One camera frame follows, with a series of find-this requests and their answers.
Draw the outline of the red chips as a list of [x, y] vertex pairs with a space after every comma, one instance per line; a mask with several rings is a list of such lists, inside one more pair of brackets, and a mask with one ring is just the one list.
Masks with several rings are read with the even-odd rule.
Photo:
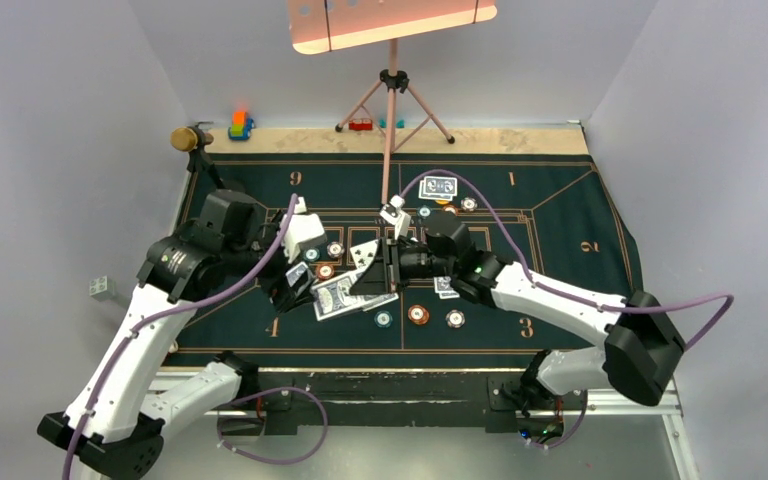
[[331, 279], [335, 275], [335, 267], [330, 264], [320, 264], [316, 267], [315, 274], [321, 281]]
[[459, 215], [458, 209], [453, 205], [446, 205], [442, 208], [442, 210], [455, 216]]

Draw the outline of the green chips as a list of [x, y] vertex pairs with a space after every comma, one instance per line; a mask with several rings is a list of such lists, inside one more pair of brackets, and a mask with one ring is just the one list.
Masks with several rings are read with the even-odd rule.
[[432, 213], [432, 210], [427, 205], [422, 205], [417, 209], [417, 215], [422, 219], [427, 219]]
[[303, 252], [303, 258], [306, 262], [315, 263], [320, 260], [320, 251], [317, 248], [308, 248]]

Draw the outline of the blue playing card deck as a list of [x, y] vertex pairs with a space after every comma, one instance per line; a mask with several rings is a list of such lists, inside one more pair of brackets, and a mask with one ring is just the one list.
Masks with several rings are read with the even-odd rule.
[[355, 311], [372, 308], [397, 300], [397, 293], [386, 295], [352, 295], [350, 288], [360, 278], [359, 270], [353, 270], [332, 279], [315, 284], [311, 293], [314, 297], [313, 311], [317, 321], [347, 315]]

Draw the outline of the red yellow poker chip stack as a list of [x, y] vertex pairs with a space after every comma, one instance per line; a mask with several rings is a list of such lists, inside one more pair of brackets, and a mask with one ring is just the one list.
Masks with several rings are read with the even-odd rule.
[[430, 313], [424, 306], [416, 304], [408, 308], [407, 318], [415, 325], [425, 325], [430, 319]]

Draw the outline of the green poker chip stack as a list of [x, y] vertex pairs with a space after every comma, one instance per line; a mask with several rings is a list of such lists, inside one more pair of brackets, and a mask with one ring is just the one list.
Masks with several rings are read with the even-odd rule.
[[378, 311], [374, 316], [374, 322], [379, 328], [389, 328], [393, 323], [393, 317], [387, 311]]

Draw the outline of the blue backed playing card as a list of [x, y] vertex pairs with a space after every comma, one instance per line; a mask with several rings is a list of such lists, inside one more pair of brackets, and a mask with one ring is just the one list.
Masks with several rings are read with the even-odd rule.
[[458, 297], [459, 294], [453, 289], [448, 276], [434, 278], [434, 291], [440, 298]]

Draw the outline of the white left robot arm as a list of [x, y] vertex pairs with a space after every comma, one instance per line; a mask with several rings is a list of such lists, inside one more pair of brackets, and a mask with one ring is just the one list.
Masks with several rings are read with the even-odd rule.
[[300, 196], [269, 214], [235, 190], [210, 193], [200, 213], [147, 251], [122, 323], [72, 403], [45, 415], [40, 437], [65, 453], [65, 479], [141, 479], [165, 443], [208, 411], [244, 409], [266, 396], [257, 366], [230, 351], [196, 375], [151, 395], [174, 341], [194, 315], [247, 286], [287, 312], [310, 297], [308, 249], [322, 245], [320, 217]]

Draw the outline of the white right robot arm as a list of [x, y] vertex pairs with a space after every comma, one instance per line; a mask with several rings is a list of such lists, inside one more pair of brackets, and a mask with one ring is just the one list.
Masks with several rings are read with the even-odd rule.
[[574, 390], [611, 388], [643, 406], [662, 400], [687, 345], [665, 309], [644, 291], [630, 298], [574, 287], [475, 246], [455, 215], [434, 212], [424, 238], [381, 239], [349, 291], [399, 293], [411, 281], [447, 277], [460, 299], [542, 320], [588, 342], [534, 356], [506, 392], [519, 409], [544, 407]]

